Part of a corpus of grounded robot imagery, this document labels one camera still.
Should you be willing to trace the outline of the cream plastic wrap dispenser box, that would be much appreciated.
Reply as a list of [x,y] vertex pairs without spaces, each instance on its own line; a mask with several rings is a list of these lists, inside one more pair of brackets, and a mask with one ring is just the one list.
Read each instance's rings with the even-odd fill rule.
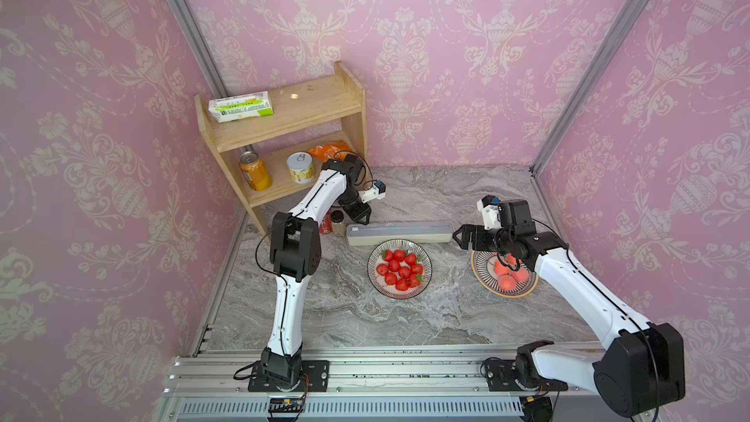
[[388,240],[409,240],[416,243],[445,243],[452,240],[451,222],[414,221],[347,226],[350,246],[375,246]]

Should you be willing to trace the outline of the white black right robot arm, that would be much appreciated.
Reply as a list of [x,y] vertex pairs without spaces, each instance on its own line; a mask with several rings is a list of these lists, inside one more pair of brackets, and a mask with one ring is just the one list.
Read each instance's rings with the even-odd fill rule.
[[464,224],[453,239],[472,252],[512,256],[568,302],[604,349],[601,357],[537,341],[517,349],[516,380],[525,389],[552,381],[596,393],[621,417],[657,414],[687,392],[684,340],[671,324],[635,311],[592,275],[551,227],[539,231],[529,204],[486,195],[482,224]]

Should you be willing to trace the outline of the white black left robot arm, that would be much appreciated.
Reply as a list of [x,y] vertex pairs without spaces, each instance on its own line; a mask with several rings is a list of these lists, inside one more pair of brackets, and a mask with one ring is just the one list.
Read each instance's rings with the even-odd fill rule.
[[291,210],[273,216],[268,272],[275,277],[273,328],[260,357],[260,372],[280,390],[307,387],[302,361],[302,317],[312,275],[322,258],[320,224],[337,205],[352,222],[367,225],[370,201],[385,197],[385,185],[367,182],[366,161],[349,150],[326,160],[312,189]]

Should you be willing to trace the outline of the striped plate of peaches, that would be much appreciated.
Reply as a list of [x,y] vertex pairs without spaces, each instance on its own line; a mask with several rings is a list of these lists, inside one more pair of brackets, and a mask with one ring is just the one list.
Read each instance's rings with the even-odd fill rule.
[[473,251],[470,265],[480,284],[503,298],[523,298],[539,283],[536,273],[510,257],[499,259],[496,253]]

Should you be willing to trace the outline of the red cola can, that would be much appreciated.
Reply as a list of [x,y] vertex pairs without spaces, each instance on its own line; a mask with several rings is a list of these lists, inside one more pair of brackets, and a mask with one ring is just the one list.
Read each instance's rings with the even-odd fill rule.
[[320,227],[318,229],[320,230],[320,234],[322,236],[325,236],[326,234],[331,234],[333,231],[331,213],[332,211],[328,210],[320,221]]

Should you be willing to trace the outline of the orange snack bag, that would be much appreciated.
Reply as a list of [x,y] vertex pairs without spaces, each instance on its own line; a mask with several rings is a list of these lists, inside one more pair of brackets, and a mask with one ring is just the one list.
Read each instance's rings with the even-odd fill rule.
[[307,150],[307,153],[310,154],[310,156],[312,156],[313,158],[322,161],[330,159],[344,160],[348,154],[352,153],[352,149],[346,141],[338,140],[329,141],[321,145],[317,145],[313,148],[310,148],[310,150]]

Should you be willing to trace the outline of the white yellow tin can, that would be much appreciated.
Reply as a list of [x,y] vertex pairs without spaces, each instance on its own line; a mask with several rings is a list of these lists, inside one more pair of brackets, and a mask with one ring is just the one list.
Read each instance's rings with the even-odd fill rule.
[[313,158],[307,152],[294,152],[286,160],[286,165],[292,181],[298,185],[306,185],[314,181]]

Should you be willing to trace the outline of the wooden two-tier shelf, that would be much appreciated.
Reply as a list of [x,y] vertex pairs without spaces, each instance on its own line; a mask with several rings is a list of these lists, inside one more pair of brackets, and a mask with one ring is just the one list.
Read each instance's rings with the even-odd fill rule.
[[[271,105],[275,111],[271,116],[218,123],[209,115],[205,97],[195,96],[201,137],[247,211],[249,220],[261,234],[267,232],[268,221],[262,218],[260,207],[306,189],[305,185],[292,181],[286,165],[288,156],[334,140],[344,140],[354,152],[367,156],[365,87],[343,63],[336,62],[334,70],[332,76],[271,90]],[[263,156],[271,174],[271,187],[265,191],[250,188],[239,169],[240,148],[335,120],[341,124],[340,131]]]

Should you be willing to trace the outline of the orange drink can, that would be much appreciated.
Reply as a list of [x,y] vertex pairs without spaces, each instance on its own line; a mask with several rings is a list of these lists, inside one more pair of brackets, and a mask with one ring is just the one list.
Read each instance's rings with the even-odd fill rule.
[[239,158],[239,169],[248,186],[254,191],[265,191],[271,187],[271,175],[262,158],[246,150]]

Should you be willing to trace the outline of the green white carton box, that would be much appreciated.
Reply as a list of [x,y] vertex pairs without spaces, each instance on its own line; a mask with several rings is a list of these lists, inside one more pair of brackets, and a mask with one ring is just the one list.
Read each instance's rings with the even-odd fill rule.
[[273,115],[268,91],[211,100],[208,111],[219,123]]

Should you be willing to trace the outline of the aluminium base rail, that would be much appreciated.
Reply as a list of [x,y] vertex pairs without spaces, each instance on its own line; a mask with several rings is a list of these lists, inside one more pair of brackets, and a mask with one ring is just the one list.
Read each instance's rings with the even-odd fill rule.
[[323,392],[252,392],[244,365],[251,351],[211,351],[171,366],[155,421],[519,421],[530,398],[549,399],[555,421],[617,421],[595,393],[521,390],[509,381],[490,389],[488,359],[510,361],[514,345],[443,345],[308,349],[327,361],[312,374]]

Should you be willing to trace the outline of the aluminium corner frame post left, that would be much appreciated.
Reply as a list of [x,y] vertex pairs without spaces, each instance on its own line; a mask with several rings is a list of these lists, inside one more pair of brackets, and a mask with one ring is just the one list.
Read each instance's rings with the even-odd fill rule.
[[181,31],[187,39],[189,48],[197,61],[207,83],[215,97],[228,97],[228,88],[219,72],[219,68],[213,59],[200,27],[188,0],[167,0],[173,14],[180,26]]

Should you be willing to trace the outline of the aluminium corner frame post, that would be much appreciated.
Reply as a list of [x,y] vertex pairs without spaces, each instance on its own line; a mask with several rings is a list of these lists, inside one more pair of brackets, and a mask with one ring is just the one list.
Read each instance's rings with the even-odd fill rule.
[[634,27],[642,11],[646,8],[647,3],[648,0],[625,0],[613,20],[611,29],[605,35],[602,44],[599,46],[590,64],[588,64],[585,72],[583,72],[580,82],[570,96],[570,100],[564,107],[539,154],[537,154],[537,157],[529,168],[531,178],[534,181],[541,179],[545,167],[548,165],[560,142],[562,142],[564,135],[570,129],[578,111],[582,109],[587,98],[604,75],[619,47],[624,42],[632,27]]
[[228,88],[219,72],[219,68],[213,59],[200,27],[188,0],[167,0],[173,14],[180,26],[181,31],[187,39],[189,48],[197,61],[207,83],[215,97],[228,97]]

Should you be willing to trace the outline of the aluminium corner frame post right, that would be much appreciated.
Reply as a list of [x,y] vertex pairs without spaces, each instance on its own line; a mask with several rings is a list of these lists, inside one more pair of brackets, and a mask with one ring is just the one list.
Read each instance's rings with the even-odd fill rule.
[[648,0],[625,0],[613,20],[611,29],[605,35],[602,44],[599,46],[590,64],[588,64],[585,72],[583,72],[580,82],[570,96],[570,100],[564,107],[539,154],[537,154],[537,157],[529,168],[531,178],[534,181],[541,179],[545,167],[548,165],[560,142],[562,142],[564,135],[570,129],[578,111],[582,109],[587,98],[604,75],[619,47],[624,42],[632,27],[634,27],[642,11],[646,8],[647,3]]

